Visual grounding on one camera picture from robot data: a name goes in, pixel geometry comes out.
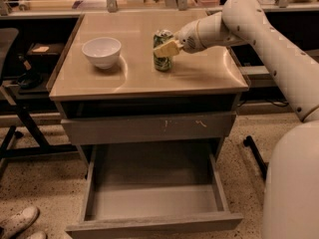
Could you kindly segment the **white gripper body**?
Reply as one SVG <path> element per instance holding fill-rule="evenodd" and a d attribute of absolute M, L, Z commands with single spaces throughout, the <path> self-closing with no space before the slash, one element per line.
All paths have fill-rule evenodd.
<path fill-rule="evenodd" d="M 193 54 L 200 51 L 201 45 L 197 35 L 197 24 L 197 21 L 192 21 L 174 34 L 177 46 L 187 53 Z"/>

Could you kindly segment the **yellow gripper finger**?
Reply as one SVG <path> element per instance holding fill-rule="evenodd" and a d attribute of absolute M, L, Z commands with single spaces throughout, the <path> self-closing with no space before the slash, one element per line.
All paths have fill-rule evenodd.
<path fill-rule="evenodd" d="M 179 54 L 183 45 L 179 40 L 169 39 L 165 43 L 154 48 L 154 54 L 157 58 L 173 57 Z"/>

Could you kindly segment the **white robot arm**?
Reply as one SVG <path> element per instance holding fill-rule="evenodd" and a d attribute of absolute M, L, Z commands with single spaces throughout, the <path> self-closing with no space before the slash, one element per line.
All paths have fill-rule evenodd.
<path fill-rule="evenodd" d="M 267 167 L 263 239 L 319 239 L 319 63 L 273 27 L 257 0 L 227 0 L 154 48 L 158 58 L 213 46 L 250 45 L 301 120 Z"/>

